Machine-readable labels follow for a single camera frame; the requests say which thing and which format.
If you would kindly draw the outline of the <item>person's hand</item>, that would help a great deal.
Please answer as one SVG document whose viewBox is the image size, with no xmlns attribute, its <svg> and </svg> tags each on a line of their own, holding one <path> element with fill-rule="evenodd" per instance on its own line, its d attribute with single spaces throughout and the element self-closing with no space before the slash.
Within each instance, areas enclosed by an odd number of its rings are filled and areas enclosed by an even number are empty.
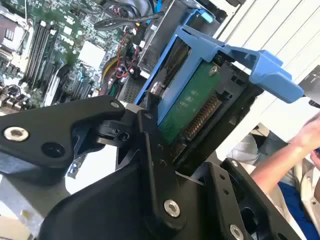
<svg viewBox="0 0 320 240">
<path fill-rule="evenodd" d="M 320 119 L 308 122 L 290 143 L 307 154 L 317 149 L 320 146 Z"/>
</svg>

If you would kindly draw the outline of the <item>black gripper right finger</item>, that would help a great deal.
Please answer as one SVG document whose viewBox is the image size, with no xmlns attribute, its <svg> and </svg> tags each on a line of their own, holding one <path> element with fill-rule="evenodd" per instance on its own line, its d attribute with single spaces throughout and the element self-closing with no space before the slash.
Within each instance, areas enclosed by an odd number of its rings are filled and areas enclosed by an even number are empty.
<svg viewBox="0 0 320 240">
<path fill-rule="evenodd" d="M 299 240 L 271 200 L 237 161 L 206 162 L 208 240 Z"/>
</svg>

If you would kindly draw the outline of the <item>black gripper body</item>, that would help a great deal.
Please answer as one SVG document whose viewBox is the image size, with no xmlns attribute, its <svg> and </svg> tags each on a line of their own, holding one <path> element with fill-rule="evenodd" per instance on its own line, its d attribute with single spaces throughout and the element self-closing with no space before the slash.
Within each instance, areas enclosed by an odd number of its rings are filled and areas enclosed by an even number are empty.
<svg viewBox="0 0 320 240">
<path fill-rule="evenodd" d="M 41 240 L 231 240 L 206 187 L 177 175 L 180 212 L 186 217 L 178 232 L 153 228 L 145 217 L 146 193 L 136 164 L 118 170 L 60 201 L 43 221 Z"/>
</svg>

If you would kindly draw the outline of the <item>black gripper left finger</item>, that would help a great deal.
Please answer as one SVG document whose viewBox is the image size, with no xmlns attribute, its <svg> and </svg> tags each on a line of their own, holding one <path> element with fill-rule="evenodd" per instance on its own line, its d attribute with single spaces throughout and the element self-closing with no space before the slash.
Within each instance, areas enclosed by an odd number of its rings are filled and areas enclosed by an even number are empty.
<svg viewBox="0 0 320 240">
<path fill-rule="evenodd" d="M 134 113 L 98 96 L 8 114 L 0 119 L 0 171 L 40 186 L 59 183 L 72 161 L 118 147 L 122 170 L 137 165 L 145 192 L 144 216 L 154 229 L 181 231 L 179 184 L 157 127 L 157 113 Z"/>
</svg>

